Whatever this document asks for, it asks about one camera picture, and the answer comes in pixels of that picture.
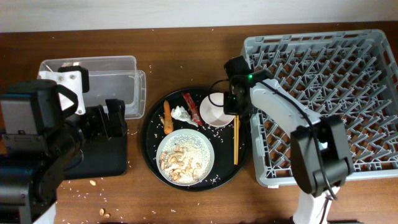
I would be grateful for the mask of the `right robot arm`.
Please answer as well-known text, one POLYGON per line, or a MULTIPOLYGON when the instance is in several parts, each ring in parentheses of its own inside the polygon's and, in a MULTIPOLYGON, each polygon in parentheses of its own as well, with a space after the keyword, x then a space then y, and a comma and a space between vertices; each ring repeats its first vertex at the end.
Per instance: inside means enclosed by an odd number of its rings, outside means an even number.
POLYGON ((354 171, 345 126, 338 115, 324 117, 296 100, 265 70, 249 68, 243 56, 224 65, 229 90, 223 111, 244 115, 257 108, 290 139, 290 164, 300 187, 291 223, 326 223, 331 203, 354 171))

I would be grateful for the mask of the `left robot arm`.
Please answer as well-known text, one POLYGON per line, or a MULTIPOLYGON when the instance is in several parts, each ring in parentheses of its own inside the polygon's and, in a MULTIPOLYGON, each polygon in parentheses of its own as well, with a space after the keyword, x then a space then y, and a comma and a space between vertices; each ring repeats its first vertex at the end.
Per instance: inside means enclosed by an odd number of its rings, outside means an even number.
POLYGON ((55 81, 10 86, 1 97, 1 222, 52 223, 64 180, 123 174, 124 107, 108 99, 78 115, 77 95, 55 81))

